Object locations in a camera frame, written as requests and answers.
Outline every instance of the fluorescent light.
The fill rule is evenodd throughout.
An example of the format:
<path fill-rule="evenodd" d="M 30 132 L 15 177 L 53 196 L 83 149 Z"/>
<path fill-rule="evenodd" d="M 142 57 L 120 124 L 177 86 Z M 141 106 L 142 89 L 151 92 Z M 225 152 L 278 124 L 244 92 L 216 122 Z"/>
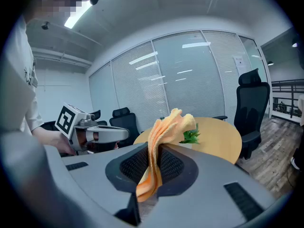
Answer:
<path fill-rule="evenodd" d="M 150 66 L 150 65 L 153 65 L 153 64 L 156 64 L 156 62 L 152 62 L 152 63 L 145 64 L 143 66 L 139 66 L 139 67 L 136 68 L 136 70 L 147 67 L 147 66 Z"/>
<path fill-rule="evenodd" d="M 191 71 L 192 71 L 192 69 L 191 70 L 182 71 L 182 72 L 178 72 L 178 74 L 186 73 L 186 72 L 191 72 Z"/>
<path fill-rule="evenodd" d="M 156 51 L 156 52 L 149 53 L 149 54 L 147 54 L 147 55 L 145 55 L 145 56 L 139 57 L 139 58 L 137 58 L 137 59 L 135 59 L 135 60 L 129 62 L 129 64 L 132 65 L 132 64 L 134 64 L 134 63 L 138 63 L 138 62 L 143 61 L 143 60 L 145 60 L 145 59 L 147 59 L 147 58 L 153 57 L 153 56 L 155 56 L 155 55 L 157 55 L 157 54 L 158 54 L 157 51 Z"/>
<path fill-rule="evenodd" d="M 82 1 L 81 7 L 76 7 L 75 12 L 71 12 L 71 16 L 67 19 L 65 27 L 73 28 L 80 17 L 92 6 L 90 1 Z"/>
<path fill-rule="evenodd" d="M 153 79 L 151 79 L 151 81 L 155 80 L 155 79 L 159 79 L 159 78 L 164 78 L 164 77 L 166 77 L 166 76 L 160 76 L 160 77 L 157 77 L 157 78 L 153 78 Z"/>
<path fill-rule="evenodd" d="M 73 28 L 73 26 L 77 23 L 80 17 L 92 6 L 90 1 L 82 1 L 80 7 L 76 7 L 75 12 L 71 12 L 71 16 L 67 19 L 65 23 L 65 27 Z"/>
<path fill-rule="evenodd" d="M 201 46 L 209 46 L 211 42 L 199 42 L 199 43 L 191 43 L 191 44 L 184 44 L 182 48 L 192 48 L 192 47 L 201 47 Z"/>

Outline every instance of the ceiling light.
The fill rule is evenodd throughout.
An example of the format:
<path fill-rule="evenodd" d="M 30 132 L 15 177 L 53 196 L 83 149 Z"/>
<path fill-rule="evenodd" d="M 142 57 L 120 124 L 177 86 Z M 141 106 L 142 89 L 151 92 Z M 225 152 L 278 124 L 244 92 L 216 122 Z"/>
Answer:
<path fill-rule="evenodd" d="M 210 44 L 211 42 L 191 43 L 191 44 L 182 45 L 182 48 L 202 47 L 202 46 L 209 46 Z"/>
<path fill-rule="evenodd" d="M 139 57 L 139 58 L 137 58 L 137 59 L 135 59 L 135 60 L 129 62 L 129 64 L 132 65 L 132 64 L 134 64 L 134 63 L 138 63 L 138 62 L 143 61 L 143 60 L 145 60 L 145 59 L 147 59 L 147 58 L 153 57 L 153 56 L 155 56 L 155 55 L 157 55 L 157 54 L 158 54 L 157 51 L 156 51 L 156 52 L 149 53 L 149 54 L 147 54 L 147 55 L 145 55 L 145 56 Z"/>
<path fill-rule="evenodd" d="M 186 72 L 191 72 L 191 71 L 192 71 L 192 69 L 191 70 L 182 71 L 182 72 L 178 72 L 178 74 L 186 73 Z"/>
<path fill-rule="evenodd" d="M 153 65 L 153 64 L 156 64 L 156 62 L 152 62 L 152 63 L 145 64 L 143 66 L 139 66 L 139 67 L 136 68 L 136 70 L 147 67 L 147 66 L 150 66 L 150 65 Z"/>
<path fill-rule="evenodd" d="M 76 7 L 75 12 L 71 12 L 71 16 L 67 19 L 65 27 L 73 28 L 80 17 L 92 6 L 90 1 L 82 1 L 80 7 Z"/>
<path fill-rule="evenodd" d="M 297 47 L 299 45 L 300 42 L 300 38 L 299 35 L 294 36 L 294 38 L 291 41 L 291 45 L 293 45 L 293 47 Z"/>

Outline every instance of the potted plant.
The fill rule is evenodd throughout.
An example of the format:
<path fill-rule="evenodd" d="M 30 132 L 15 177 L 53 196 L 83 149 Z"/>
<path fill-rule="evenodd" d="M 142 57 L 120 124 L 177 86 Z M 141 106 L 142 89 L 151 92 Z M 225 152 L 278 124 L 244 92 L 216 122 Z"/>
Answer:
<path fill-rule="evenodd" d="M 186 147 L 188 149 L 192 149 L 192 144 L 199 144 L 198 142 L 198 136 L 200 135 L 199 133 L 199 124 L 196 124 L 196 129 L 195 130 L 190 130 L 184 132 L 184 140 L 179 142 L 179 146 Z"/>

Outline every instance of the green plant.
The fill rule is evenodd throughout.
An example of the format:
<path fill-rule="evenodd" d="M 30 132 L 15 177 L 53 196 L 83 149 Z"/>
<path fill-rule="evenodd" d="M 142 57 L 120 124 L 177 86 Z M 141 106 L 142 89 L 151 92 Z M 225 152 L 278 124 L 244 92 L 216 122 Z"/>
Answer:
<path fill-rule="evenodd" d="M 180 143 L 196 143 L 196 144 L 199 144 L 199 142 L 198 142 L 198 136 L 199 135 L 200 135 L 199 124 L 197 123 L 195 130 L 190 130 L 190 131 L 184 132 L 185 140 L 180 141 Z"/>

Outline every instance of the towel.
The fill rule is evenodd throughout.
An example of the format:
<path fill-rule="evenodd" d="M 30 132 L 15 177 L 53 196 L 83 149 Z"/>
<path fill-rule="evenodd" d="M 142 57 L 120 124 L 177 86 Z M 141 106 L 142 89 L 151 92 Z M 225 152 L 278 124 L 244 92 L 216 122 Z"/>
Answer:
<path fill-rule="evenodd" d="M 170 116 L 156 120 L 148 137 L 149 166 L 136 187 L 138 202 L 146 201 L 162 185 L 162 177 L 157 166 L 158 146 L 162 143 L 178 144 L 184 140 L 184 132 L 196 128 L 191 114 L 181 116 L 182 110 L 171 111 Z"/>

